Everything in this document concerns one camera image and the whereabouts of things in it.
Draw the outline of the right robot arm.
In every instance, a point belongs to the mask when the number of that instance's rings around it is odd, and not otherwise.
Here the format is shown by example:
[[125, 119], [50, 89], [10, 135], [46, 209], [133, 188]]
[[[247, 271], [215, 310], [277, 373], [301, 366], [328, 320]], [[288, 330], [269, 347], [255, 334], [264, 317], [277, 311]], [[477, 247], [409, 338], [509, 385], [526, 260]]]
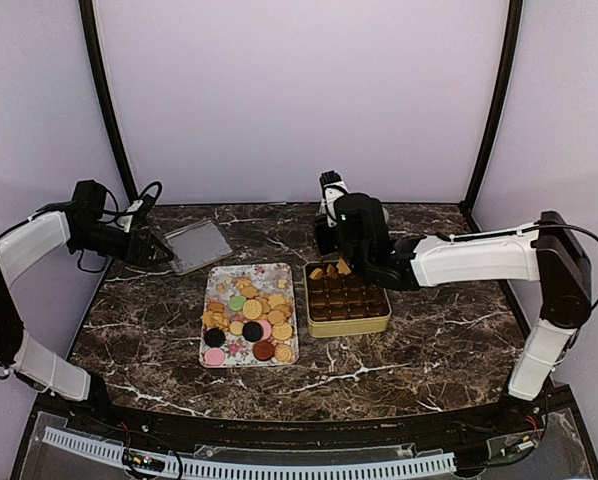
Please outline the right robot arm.
[[510, 396], [489, 413], [490, 426], [500, 434], [526, 420], [525, 401], [539, 395], [593, 310], [590, 259], [553, 211], [508, 230], [393, 239], [378, 199], [332, 184], [322, 189], [316, 234], [321, 253], [338, 254], [365, 284], [386, 290], [494, 280], [539, 283], [543, 304], [510, 374]]

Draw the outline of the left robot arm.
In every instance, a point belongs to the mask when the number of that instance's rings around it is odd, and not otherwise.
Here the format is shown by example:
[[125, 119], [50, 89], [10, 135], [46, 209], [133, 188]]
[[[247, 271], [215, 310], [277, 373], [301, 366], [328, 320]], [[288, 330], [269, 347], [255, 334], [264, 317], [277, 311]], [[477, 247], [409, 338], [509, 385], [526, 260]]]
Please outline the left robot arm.
[[45, 205], [0, 234], [0, 380], [16, 377], [83, 404], [80, 417], [99, 436], [119, 429], [119, 412], [108, 405], [101, 376], [68, 361], [62, 344], [76, 325], [77, 310], [69, 303], [85, 303], [68, 283], [87, 269], [59, 269], [71, 255], [87, 253], [143, 269], [172, 260], [147, 225], [161, 192], [154, 181], [121, 210], [107, 187], [83, 180], [70, 200]]

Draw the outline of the flower shaped cookie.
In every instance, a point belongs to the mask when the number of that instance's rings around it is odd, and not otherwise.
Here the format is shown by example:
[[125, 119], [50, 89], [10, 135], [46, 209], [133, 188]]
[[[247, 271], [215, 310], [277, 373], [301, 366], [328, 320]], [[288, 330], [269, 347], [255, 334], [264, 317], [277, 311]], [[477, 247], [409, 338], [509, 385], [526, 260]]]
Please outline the flower shaped cookie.
[[339, 273], [335, 266], [332, 264], [328, 265], [326, 268], [326, 274], [329, 278], [336, 279], [339, 276]]
[[340, 258], [336, 264], [336, 269], [339, 275], [347, 276], [352, 273], [352, 270], [343, 258]]

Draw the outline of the floral cookie tray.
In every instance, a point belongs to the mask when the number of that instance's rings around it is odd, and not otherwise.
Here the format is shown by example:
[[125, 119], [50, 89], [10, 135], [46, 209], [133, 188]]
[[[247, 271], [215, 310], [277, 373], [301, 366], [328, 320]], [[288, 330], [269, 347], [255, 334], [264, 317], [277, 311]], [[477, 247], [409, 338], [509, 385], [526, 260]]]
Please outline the floral cookie tray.
[[207, 281], [199, 362], [209, 369], [285, 366], [299, 359], [292, 269], [219, 266]]

